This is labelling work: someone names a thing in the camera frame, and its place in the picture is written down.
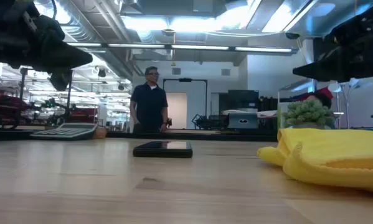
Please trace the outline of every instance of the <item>green plant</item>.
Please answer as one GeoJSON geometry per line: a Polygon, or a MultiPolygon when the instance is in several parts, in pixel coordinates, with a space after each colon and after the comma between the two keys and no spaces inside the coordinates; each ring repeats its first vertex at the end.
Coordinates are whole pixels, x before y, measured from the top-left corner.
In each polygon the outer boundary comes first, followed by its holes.
{"type": "Polygon", "coordinates": [[[333,123],[333,112],[323,106],[319,100],[299,101],[288,105],[288,111],[283,113],[286,127],[303,123],[316,123],[319,126],[333,123]]]}

